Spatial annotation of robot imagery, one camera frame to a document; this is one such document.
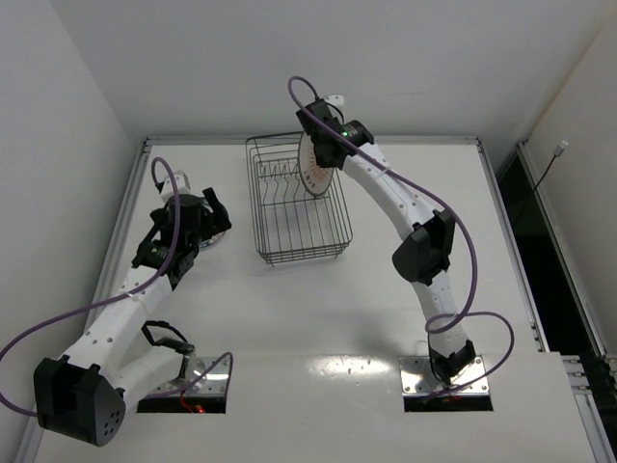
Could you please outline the white plate dark blue rim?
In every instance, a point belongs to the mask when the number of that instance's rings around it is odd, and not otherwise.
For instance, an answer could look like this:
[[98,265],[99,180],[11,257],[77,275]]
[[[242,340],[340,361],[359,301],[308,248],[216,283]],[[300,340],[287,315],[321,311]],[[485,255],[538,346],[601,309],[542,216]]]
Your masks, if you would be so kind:
[[215,246],[218,242],[220,242],[224,236],[226,235],[225,231],[221,231],[210,238],[203,240],[200,243],[200,251],[207,250],[213,246]]

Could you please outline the orange sunburst plate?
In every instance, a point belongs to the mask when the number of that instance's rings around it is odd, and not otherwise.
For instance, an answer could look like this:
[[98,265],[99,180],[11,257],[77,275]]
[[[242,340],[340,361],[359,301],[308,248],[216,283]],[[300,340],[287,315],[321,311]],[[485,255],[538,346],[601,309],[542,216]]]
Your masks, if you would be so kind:
[[317,165],[314,145],[306,133],[303,133],[298,143],[297,165],[300,180],[305,189],[314,198],[325,195],[331,185],[334,170]]

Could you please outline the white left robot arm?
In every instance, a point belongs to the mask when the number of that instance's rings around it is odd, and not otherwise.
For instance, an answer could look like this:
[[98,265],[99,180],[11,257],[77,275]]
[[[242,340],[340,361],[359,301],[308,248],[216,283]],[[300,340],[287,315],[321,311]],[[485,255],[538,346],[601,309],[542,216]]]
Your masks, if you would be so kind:
[[60,358],[45,358],[36,367],[41,428],[103,447],[141,401],[181,395],[200,381],[195,347],[186,340],[153,340],[144,356],[128,365],[121,361],[192,269],[201,244],[230,229],[228,211],[206,188],[201,196],[182,193],[168,199],[150,217],[153,226],[131,262],[119,301],[107,304]]

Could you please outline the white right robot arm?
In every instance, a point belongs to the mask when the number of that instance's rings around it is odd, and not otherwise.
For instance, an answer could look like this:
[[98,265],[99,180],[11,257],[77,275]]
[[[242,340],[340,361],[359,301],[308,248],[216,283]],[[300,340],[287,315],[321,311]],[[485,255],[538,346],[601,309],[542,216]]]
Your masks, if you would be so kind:
[[473,343],[455,321],[448,269],[456,221],[445,208],[437,209],[394,176],[373,135],[357,121],[342,124],[328,103],[319,98],[296,112],[308,142],[309,162],[339,169],[360,185],[382,209],[401,244],[392,255],[397,273],[409,282],[430,323],[429,359],[433,374],[444,384],[475,357]]

